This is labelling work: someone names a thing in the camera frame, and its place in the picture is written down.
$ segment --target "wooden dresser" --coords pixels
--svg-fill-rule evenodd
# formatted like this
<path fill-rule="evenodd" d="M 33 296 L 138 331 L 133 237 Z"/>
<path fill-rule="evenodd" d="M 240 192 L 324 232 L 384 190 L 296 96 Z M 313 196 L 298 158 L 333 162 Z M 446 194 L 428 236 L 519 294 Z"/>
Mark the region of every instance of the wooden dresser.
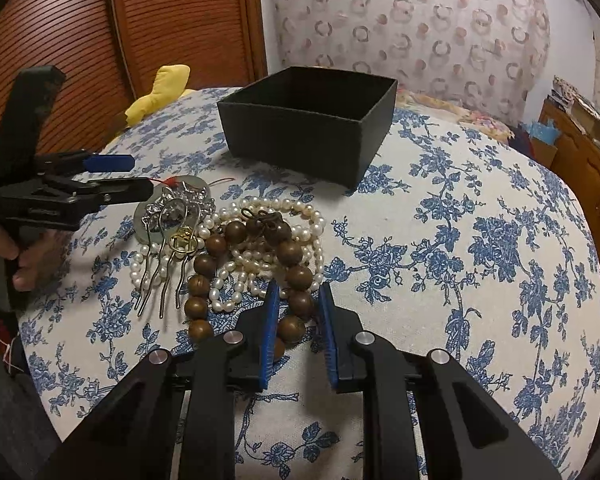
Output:
<path fill-rule="evenodd" d="M 562 132 L 555 141 L 557 153 L 550 169 L 578 198 L 600 260 L 600 150 L 566 113 L 545 101 L 540 122 L 546 124 L 548 118 Z"/>

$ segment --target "tablecloth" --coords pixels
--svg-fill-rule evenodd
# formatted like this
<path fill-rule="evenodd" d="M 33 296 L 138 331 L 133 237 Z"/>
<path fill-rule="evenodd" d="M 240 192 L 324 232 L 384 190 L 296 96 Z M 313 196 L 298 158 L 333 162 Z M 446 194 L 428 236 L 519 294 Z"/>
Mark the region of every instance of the tablecloth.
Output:
<path fill-rule="evenodd" d="M 311 203 L 328 221 L 325 277 L 336 303 L 401 350 L 446 348 L 573 478 L 600 415 L 600 266 L 568 187 L 475 130 L 396 108 L 364 179 L 347 192 L 233 158 L 216 108 L 231 91 L 180 99 L 105 152 L 133 154 L 139 176 L 233 177 L 212 187 L 218 207 L 245 196 Z M 320 149 L 293 142 L 308 156 Z M 173 301 L 163 320 L 158 294 L 140 319 L 132 309 L 134 208 L 87 216 L 58 280 L 20 319 L 33 379 L 62 439 L 148 351 L 192 349 Z M 216 333 L 255 304 L 245 295 L 233 313 L 211 313 Z M 330 391 L 309 326 L 269 389 L 237 401 L 237 477 L 360 479 L 361 417 L 360 395 Z"/>

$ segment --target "black box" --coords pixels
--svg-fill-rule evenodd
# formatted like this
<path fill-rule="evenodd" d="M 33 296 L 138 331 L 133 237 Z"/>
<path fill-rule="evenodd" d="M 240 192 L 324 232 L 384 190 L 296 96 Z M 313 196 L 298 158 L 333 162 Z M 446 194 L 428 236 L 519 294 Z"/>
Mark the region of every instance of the black box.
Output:
<path fill-rule="evenodd" d="M 397 81 L 289 67 L 218 101 L 229 151 L 355 189 L 394 116 Z"/>

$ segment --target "white pearl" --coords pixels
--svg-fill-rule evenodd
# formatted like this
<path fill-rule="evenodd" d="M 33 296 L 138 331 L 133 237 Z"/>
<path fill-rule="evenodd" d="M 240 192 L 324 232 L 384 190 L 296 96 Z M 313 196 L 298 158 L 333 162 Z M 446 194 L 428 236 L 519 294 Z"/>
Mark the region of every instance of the white pearl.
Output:
<path fill-rule="evenodd" d="M 207 229 L 206 227 L 204 227 L 204 226 L 201 225 L 201 226 L 198 227 L 198 235 L 203 240 L 206 240 L 207 238 L 209 238 L 211 236 L 211 231 L 209 229 Z"/>
<path fill-rule="evenodd" d="M 302 218 L 311 218 L 311 215 L 314 214 L 314 206 L 312 206 L 311 204 L 308 204 L 306 206 L 304 206 L 304 211 L 302 211 L 301 213 L 301 217 Z"/>
<path fill-rule="evenodd" d="M 317 238 L 324 232 L 324 227 L 320 224 L 311 224 L 309 226 L 309 232 L 311 233 L 312 237 Z"/>
<path fill-rule="evenodd" d="M 309 231 L 308 228 L 303 227 L 302 229 L 300 229 L 298 236 L 301 242 L 308 242 L 311 239 L 311 231 Z"/>

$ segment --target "human hand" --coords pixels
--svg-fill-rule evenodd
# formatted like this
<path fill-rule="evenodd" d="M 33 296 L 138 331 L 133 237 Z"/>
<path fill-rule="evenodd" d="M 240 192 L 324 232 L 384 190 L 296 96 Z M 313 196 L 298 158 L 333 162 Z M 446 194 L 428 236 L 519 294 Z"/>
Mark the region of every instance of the human hand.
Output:
<path fill-rule="evenodd" d="M 0 226 L 0 256 L 5 260 L 18 259 L 20 269 L 13 275 L 16 290 L 33 290 L 49 279 L 60 266 L 66 233 L 47 230 L 27 249 L 20 248 Z"/>

